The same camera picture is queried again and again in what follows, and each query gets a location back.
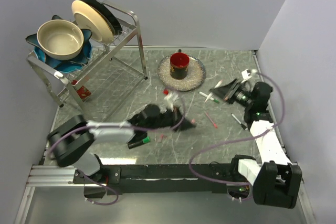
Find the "white pen pink tip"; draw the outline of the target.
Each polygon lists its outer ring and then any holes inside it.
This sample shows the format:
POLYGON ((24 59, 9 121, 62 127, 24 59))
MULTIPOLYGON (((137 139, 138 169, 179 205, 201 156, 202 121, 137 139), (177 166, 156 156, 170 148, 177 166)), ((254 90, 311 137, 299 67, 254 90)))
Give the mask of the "white pen pink tip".
POLYGON ((210 117, 210 115, 207 112, 204 112, 205 115, 207 116, 207 118, 209 119, 209 121, 213 124, 213 126, 217 129, 218 126, 217 124, 214 122, 214 120, 210 117))

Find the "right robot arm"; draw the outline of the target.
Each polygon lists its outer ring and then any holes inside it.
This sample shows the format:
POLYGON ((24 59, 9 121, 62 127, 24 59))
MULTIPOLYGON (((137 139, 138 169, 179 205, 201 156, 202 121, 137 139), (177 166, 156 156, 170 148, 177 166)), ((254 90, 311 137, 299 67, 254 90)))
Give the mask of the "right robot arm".
POLYGON ((256 82, 249 91, 244 81, 234 79, 227 85, 219 82, 210 92, 228 104, 236 102, 244 107, 244 121, 261 158, 259 164, 251 156, 235 155, 226 174, 234 182, 250 183, 256 204, 294 208, 302 171, 287 157, 274 130, 275 124, 268 111, 273 88, 265 82, 256 82))

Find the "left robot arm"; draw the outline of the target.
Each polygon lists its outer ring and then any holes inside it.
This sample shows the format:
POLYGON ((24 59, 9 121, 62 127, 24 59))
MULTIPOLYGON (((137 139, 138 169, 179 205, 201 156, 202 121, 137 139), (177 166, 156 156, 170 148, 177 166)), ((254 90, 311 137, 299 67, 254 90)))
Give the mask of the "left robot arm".
POLYGON ((170 128, 177 132, 195 127, 195 122, 187 119, 177 106, 162 112, 156 104, 148 104, 138 114, 119 123, 101 123, 76 115, 47 135, 48 157, 59 167, 74 166, 80 177, 87 177, 93 183, 107 183, 108 172, 104 171, 101 159, 88 151, 92 145, 120 143, 132 149, 150 141, 150 130, 170 128))

